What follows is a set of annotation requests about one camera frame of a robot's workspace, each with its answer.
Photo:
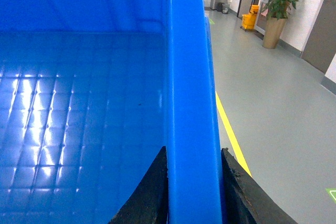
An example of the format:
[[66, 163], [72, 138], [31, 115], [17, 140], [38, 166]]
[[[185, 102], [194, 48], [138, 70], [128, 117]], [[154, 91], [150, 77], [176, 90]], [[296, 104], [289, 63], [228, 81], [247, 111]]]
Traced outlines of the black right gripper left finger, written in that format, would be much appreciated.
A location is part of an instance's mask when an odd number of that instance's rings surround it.
[[167, 223], [169, 179], [166, 147], [162, 146], [136, 189], [110, 223]]

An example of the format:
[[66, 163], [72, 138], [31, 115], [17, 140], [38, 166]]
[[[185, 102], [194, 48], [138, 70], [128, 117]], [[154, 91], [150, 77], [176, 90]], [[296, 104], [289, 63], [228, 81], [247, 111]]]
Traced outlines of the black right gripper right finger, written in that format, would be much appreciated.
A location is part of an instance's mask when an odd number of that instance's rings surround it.
[[229, 223], [296, 223], [242, 168], [227, 148], [221, 150], [221, 158]]

